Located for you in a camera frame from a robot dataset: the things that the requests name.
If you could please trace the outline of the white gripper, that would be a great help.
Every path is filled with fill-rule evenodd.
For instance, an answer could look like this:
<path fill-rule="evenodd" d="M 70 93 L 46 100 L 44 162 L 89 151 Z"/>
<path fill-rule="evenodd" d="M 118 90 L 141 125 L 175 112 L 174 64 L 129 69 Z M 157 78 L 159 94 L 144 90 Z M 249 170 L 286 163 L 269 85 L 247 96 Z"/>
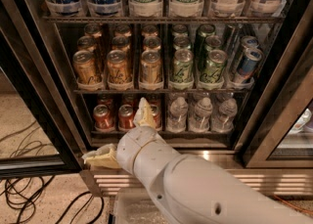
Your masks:
<path fill-rule="evenodd" d="M 130 174 L 134 173 L 134 162 L 141 150 L 152 142 L 165 145 L 166 142 L 154 129 L 156 123 L 150 104 L 145 98 L 141 98 L 139 108 L 134 116 L 134 124 L 137 126 L 129 130 L 115 144 L 106 144 L 96 151 L 88 152 L 82 156 L 84 163 L 92 166 L 101 166 L 111 169 L 120 167 Z"/>

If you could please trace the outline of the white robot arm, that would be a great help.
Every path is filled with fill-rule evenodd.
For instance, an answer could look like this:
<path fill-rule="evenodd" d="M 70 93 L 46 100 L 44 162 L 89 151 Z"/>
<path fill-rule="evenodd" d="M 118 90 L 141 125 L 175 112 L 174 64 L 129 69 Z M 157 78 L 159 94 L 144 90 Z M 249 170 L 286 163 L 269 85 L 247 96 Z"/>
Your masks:
<path fill-rule="evenodd" d="M 140 100 L 134 124 L 116 146 L 104 145 L 83 159 L 135 176 L 170 224 L 313 224 L 220 166 L 175 151 L 157 133 L 146 99 Z"/>

